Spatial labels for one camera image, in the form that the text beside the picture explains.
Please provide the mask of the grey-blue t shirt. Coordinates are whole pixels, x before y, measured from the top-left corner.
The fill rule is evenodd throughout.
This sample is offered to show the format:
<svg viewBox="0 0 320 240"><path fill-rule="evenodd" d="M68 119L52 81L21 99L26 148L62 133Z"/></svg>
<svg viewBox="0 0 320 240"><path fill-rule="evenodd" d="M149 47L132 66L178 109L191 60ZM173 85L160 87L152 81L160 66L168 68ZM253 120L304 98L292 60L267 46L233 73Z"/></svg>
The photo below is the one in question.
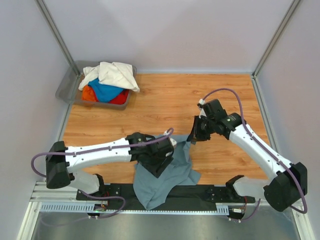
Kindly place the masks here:
<svg viewBox="0 0 320 240"><path fill-rule="evenodd" d="M172 162L156 178L141 164L137 163L133 180L133 190L146 210L152 210L165 203L167 196L175 186L195 186L201 174L192 169L190 156L191 142L188 135L173 135L177 143Z"/></svg>

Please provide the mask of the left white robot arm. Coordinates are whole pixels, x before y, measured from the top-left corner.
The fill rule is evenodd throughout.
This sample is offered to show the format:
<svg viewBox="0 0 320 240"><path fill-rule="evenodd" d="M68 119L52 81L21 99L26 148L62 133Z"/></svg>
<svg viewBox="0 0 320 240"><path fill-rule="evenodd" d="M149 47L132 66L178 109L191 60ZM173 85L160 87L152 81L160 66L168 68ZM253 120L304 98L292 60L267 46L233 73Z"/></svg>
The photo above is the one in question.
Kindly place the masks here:
<svg viewBox="0 0 320 240"><path fill-rule="evenodd" d="M173 160L177 141L169 132L154 137L135 132L121 139L88 146L66 146L55 142L46 154L46 187L72 187L88 194L94 201L105 196L102 177L84 172L85 168L109 163L138 162L152 176L159 178Z"/></svg>

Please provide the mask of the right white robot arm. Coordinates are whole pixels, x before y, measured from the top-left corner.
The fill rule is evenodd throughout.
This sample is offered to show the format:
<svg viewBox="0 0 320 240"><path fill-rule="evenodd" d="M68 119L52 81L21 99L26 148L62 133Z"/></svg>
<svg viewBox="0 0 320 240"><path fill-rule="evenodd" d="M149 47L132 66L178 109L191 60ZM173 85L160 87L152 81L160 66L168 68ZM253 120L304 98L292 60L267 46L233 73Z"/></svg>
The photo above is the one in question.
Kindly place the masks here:
<svg viewBox="0 0 320 240"><path fill-rule="evenodd" d="M225 196L231 202L242 197L266 200L282 212L303 200L308 192L308 170L301 162L292 163L266 144L237 113L227 114L220 101L198 103L200 114L194 117L189 142L208 141L212 134L224 136L254 160L266 180L237 175L226 183Z"/></svg>

